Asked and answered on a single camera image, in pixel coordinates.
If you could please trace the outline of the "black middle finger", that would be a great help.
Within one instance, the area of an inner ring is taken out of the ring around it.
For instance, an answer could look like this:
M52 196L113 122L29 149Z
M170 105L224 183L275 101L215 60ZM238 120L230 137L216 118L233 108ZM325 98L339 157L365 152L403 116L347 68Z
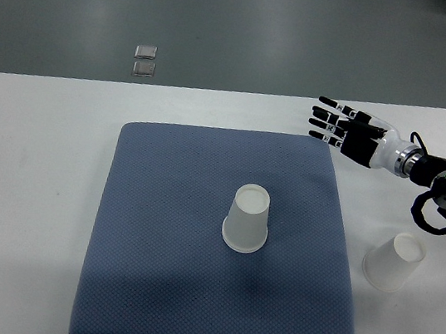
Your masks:
M337 115L334 112L326 111L326 109L322 109L320 106L313 106L311 113L313 115L311 120L315 122L319 121L328 125L340 127L341 129L348 129L349 119L346 116Z

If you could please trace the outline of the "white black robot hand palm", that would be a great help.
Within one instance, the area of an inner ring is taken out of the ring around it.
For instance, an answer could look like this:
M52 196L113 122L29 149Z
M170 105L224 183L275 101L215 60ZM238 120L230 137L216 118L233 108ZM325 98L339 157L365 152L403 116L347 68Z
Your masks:
M392 125L385 121L376 119L372 115L358 111L354 120L364 121L370 125L386 128L387 133L380 140L369 140L352 132L353 119L349 119L348 129L345 131L340 152L355 161L359 165L372 169L387 169L389 172L398 174L401 164L401 153L404 141L400 133Z

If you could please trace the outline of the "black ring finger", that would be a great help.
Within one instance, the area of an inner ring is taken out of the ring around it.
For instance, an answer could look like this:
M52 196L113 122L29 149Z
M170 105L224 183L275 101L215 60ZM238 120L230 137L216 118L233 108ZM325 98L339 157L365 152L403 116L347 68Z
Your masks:
M309 123L311 125L317 127L318 129L324 130L329 135L334 135L336 137L341 137L341 138L345 137L345 130L344 129L341 129L341 127L338 127L338 126L326 123L323 120L310 118L309 119Z

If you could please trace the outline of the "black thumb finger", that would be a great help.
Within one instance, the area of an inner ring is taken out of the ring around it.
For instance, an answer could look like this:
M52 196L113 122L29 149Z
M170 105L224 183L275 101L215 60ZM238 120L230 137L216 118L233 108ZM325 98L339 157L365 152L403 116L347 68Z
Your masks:
M364 121L353 121L352 132L354 135L358 135L368 140L380 140L388 132L386 128L380 128L379 126L370 125Z

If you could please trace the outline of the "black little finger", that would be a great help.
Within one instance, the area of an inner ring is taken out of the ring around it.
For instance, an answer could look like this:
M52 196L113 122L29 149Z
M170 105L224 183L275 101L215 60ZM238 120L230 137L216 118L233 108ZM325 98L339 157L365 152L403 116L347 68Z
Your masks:
M323 141L324 143L327 143L330 146L334 146L335 148L340 148L342 146L342 140L341 138L336 138L335 136L330 135L324 135L323 133L319 133L315 130L310 130L309 135L313 138L316 138L318 140Z

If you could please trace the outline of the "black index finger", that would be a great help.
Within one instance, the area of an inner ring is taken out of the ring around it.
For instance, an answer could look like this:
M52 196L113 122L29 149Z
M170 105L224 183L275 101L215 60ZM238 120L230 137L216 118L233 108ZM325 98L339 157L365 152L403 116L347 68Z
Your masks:
M346 116L347 118L354 120L358 116L358 111L352 109L351 107L349 107L347 105L343 105L335 100L326 98L325 96L319 96L319 102L322 105L330 107L332 110L336 110L336 112L341 113L342 115Z

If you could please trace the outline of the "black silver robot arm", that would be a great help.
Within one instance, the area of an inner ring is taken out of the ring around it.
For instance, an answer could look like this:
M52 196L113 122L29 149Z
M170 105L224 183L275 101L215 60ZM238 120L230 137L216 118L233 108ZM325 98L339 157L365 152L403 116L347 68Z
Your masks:
M411 205L414 223L434 236L446 235L446 159L431 155L416 131L404 140L395 127L373 115L324 96L319 102L312 107L309 135L361 166L386 169L425 187Z

